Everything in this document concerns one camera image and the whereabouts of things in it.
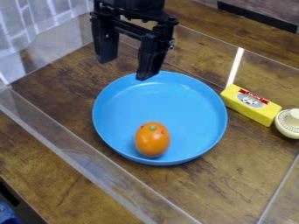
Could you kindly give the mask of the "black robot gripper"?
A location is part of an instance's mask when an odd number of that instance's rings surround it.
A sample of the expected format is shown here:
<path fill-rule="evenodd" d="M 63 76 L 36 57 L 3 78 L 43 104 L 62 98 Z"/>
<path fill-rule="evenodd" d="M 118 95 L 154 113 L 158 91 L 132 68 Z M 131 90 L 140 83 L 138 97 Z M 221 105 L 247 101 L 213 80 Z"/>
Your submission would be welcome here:
<path fill-rule="evenodd" d="M 164 57 L 174 47 L 175 16 L 164 11 L 164 0 L 94 0 L 92 38 L 98 61 L 118 57 L 119 34 L 142 39 L 136 79 L 144 81 L 159 74 Z"/>

